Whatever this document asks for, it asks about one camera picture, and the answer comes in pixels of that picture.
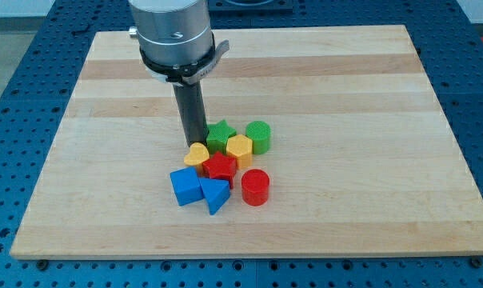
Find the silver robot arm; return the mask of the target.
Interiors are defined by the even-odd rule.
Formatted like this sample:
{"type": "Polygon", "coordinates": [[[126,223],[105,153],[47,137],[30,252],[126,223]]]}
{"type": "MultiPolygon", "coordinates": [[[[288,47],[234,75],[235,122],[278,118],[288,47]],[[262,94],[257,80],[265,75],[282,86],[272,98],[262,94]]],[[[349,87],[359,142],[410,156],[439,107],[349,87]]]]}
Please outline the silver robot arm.
{"type": "Polygon", "coordinates": [[[144,58],[186,66],[214,47],[206,0],[129,0],[144,58]]]}

